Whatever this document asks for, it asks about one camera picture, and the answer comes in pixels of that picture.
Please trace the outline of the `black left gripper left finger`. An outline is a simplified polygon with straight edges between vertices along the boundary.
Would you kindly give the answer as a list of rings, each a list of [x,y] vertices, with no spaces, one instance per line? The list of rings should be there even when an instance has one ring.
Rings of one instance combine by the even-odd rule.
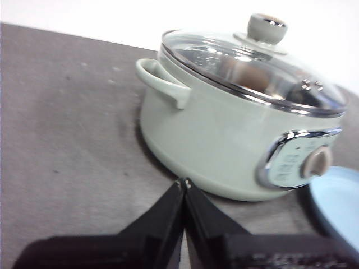
[[[14,268],[166,268],[183,233],[182,180],[117,234],[55,236],[27,245]]]

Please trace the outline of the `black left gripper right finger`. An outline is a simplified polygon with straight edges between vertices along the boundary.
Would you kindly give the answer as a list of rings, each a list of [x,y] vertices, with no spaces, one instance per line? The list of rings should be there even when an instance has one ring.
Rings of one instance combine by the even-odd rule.
[[[185,229],[203,268],[358,268],[358,258],[326,236],[253,234],[183,180]]]

